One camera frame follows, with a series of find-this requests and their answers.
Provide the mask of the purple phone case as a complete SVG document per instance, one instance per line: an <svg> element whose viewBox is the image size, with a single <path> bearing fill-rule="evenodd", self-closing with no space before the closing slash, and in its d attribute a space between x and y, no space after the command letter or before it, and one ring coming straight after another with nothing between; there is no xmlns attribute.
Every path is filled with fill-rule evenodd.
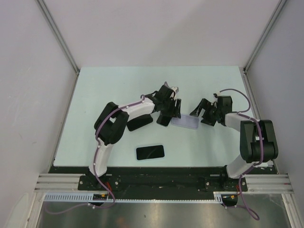
<svg viewBox="0 0 304 228"><path fill-rule="evenodd" d="M198 129L199 118L190 115L181 115L181 118L172 118L171 124L178 127L184 127L189 129Z"/></svg>

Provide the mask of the green-edged black phone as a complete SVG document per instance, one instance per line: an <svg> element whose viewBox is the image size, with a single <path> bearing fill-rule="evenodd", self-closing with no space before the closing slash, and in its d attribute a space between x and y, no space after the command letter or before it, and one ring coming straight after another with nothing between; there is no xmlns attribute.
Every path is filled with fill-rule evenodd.
<svg viewBox="0 0 304 228"><path fill-rule="evenodd" d="M169 125L171 119L172 119L172 117L170 117L170 116L165 116L163 114L160 114L156 123L161 126L167 127Z"/></svg>

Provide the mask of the black phone case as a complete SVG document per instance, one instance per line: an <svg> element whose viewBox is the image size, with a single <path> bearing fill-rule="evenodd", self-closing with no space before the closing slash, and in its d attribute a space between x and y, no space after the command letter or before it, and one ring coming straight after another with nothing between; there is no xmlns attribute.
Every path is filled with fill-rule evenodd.
<svg viewBox="0 0 304 228"><path fill-rule="evenodd" d="M130 132L135 131L153 122L150 114L138 116L127 123L127 128Z"/></svg>

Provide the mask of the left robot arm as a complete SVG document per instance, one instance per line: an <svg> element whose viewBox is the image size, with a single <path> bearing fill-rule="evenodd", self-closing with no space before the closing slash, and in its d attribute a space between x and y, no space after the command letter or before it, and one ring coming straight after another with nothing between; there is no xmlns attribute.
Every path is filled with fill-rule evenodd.
<svg viewBox="0 0 304 228"><path fill-rule="evenodd" d="M168 126L172 118L181 118L181 99L177 98L179 88L164 83L158 91L141 95L139 101L126 105L109 102L94 124L97 149L93 163L89 166L92 175L88 184L95 190L105 184L102 176L114 144L123 136L125 129L130 132L153 122L152 114L160 113L157 124Z"/></svg>

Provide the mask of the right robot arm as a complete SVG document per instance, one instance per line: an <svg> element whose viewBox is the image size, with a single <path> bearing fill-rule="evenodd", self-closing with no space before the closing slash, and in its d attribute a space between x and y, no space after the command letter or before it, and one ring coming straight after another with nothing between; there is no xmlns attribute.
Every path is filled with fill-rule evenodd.
<svg viewBox="0 0 304 228"><path fill-rule="evenodd" d="M219 123L240 133L240 155L226 166L227 174L219 178L223 190L231 190L236 185L236 178L244 176L254 167L278 157L278 145L273 122L257 120L243 112L232 110L231 96L214 95L215 102L203 98L190 113L198 117L201 112L203 124L214 126Z"/></svg>

